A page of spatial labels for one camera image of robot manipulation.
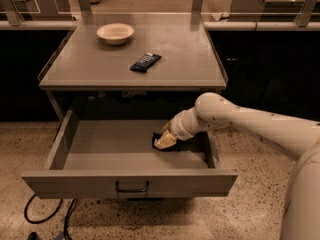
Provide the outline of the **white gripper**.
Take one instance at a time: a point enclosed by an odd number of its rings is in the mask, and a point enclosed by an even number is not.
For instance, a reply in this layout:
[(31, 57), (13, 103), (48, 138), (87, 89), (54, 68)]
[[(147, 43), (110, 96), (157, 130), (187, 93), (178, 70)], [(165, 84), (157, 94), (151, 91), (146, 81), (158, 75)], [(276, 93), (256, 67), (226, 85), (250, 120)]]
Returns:
[(183, 110), (161, 128), (160, 134), (154, 134), (153, 146), (159, 150), (171, 148), (177, 143), (177, 139), (185, 141), (198, 132), (199, 121), (195, 109)]

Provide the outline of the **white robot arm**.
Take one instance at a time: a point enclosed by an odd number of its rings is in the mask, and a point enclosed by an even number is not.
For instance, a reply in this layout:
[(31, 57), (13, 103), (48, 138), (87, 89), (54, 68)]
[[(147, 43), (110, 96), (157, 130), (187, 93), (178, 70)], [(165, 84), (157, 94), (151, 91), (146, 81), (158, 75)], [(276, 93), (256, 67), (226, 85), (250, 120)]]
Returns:
[(216, 93), (173, 117), (153, 145), (179, 141), (231, 126), (287, 152), (295, 161), (287, 185), (280, 240), (320, 240), (320, 124), (317, 121), (240, 107)]

